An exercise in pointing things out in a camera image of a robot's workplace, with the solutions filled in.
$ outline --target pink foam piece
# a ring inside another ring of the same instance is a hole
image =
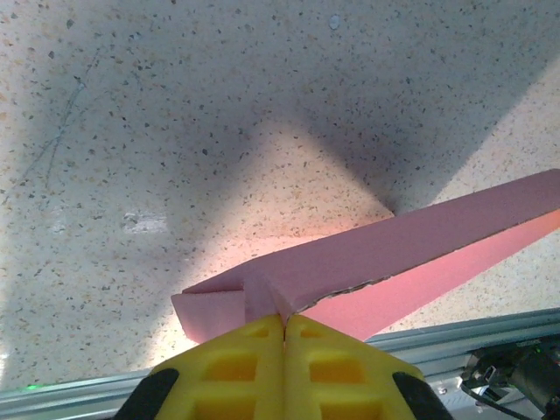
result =
[[[558,209],[560,170],[546,171],[261,256],[172,301],[196,342],[298,312],[364,340],[558,229]]]

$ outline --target terrazzo floor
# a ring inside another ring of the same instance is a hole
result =
[[[560,166],[557,0],[6,0],[0,39],[0,389],[149,367],[172,293]],[[559,249],[387,331],[558,307]]]

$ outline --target black rubber pad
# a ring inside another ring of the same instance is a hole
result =
[[[165,369],[143,378],[113,420],[154,420],[177,378],[176,369]]]
[[[453,420],[430,385],[404,372],[393,374],[393,381],[416,420]]]

